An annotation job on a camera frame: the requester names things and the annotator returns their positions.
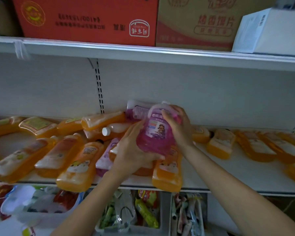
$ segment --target finger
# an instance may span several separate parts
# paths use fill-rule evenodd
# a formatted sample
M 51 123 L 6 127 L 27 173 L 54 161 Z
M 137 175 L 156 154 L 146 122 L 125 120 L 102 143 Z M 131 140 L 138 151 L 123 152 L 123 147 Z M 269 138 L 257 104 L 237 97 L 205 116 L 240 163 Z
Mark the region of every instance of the finger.
M 163 155 L 157 154 L 157 153 L 147 153 L 146 159 L 148 161 L 154 161 L 154 160 L 165 160 L 165 157 Z
M 127 130 L 126 133 L 124 134 L 123 138 L 126 138 L 127 136 L 130 135 L 130 132 L 132 131 L 132 129 L 134 128 L 135 125 L 136 125 L 136 124 L 132 124 L 132 125 L 128 128 L 128 130 Z
M 170 105 L 170 106 L 173 109 L 175 109 L 179 113 L 179 115 L 181 115 L 183 123 L 190 123 L 189 117 L 182 107 L 179 107 L 177 105 Z
M 130 138 L 136 139 L 138 134 L 140 133 L 142 127 L 143 127 L 144 121 L 140 121 L 138 123 L 135 124 L 135 126 L 133 127 L 132 131 L 129 134 Z
M 178 125 L 175 119 L 173 119 L 173 117 L 165 110 L 162 110 L 162 115 L 163 115 L 163 118 L 166 120 L 166 122 L 168 122 L 168 124 L 171 126 L 171 128 Z

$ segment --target box logo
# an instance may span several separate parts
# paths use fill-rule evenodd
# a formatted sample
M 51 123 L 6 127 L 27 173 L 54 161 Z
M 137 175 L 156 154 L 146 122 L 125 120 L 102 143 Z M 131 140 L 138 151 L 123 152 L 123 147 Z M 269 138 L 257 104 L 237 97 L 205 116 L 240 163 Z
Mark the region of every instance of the box logo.
M 24 18 L 34 26 L 42 26 L 46 21 L 43 9 L 33 1 L 23 2 L 21 11 Z
M 129 25 L 129 34 L 137 37 L 149 37 L 150 25 L 144 20 L 133 20 Z
M 185 5 L 187 5 L 189 2 L 189 0 L 168 0 L 168 3 L 172 6 L 172 7 L 184 7 Z
M 231 9 L 236 0 L 208 0 L 208 8 L 209 9 L 220 9 L 220 8 L 225 8 L 225 9 Z

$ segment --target yellow snack package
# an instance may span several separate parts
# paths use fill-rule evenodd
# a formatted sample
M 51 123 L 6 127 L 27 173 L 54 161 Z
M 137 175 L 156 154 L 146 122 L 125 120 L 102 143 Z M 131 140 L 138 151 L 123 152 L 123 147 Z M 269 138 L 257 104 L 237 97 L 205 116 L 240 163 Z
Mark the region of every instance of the yellow snack package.
M 142 199 L 136 199 L 136 209 L 142 215 L 147 225 L 151 228 L 158 228 L 158 222 L 156 218 L 152 215 L 149 209 L 146 207 Z

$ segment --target brown cardboard box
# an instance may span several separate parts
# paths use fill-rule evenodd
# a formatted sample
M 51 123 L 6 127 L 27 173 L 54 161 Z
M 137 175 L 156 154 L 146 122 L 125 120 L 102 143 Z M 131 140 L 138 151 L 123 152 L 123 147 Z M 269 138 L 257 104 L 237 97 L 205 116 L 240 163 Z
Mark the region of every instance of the brown cardboard box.
M 21 36 L 22 30 L 12 0 L 0 0 L 0 35 Z
M 159 0 L 156 46 L 231 51 L 242 16 L 276 0 Z

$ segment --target lower shelf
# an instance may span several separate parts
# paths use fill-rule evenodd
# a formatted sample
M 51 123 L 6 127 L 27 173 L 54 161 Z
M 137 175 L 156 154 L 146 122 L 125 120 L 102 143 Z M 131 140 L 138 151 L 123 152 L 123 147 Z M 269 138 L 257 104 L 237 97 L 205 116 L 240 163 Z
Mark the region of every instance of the lower shelf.
M 28 145 L 32 140 L 34 140 L 33 136 L 23 132 L 2 136 L 0 137 L 0 155 L 7 156 Z M 210 155 L 206 152 L 205 145 L 198 144 L 197 146 L 217 164 L 259 193 L 295 195 L 295 182 L 284 174 L 284 165 L 280 162 L 255 162 L 245 155 L 238 144 L 235 144 L 229 160 L 221 160 Z M 205 183 L 185 159 L 182 161 L 182 172 L 183 186 L 181 191 L 209 192 Z M 100 180 L 101 178 L 96 176 L 92 186 L 96 186 Z M 18 184 L 55 185 L 55 179 L 42 178 L 35 172 L 31 172 Z M 131 176 L 122 183 L 121 188 L 151 189 L 154 186 L 149 177 Z

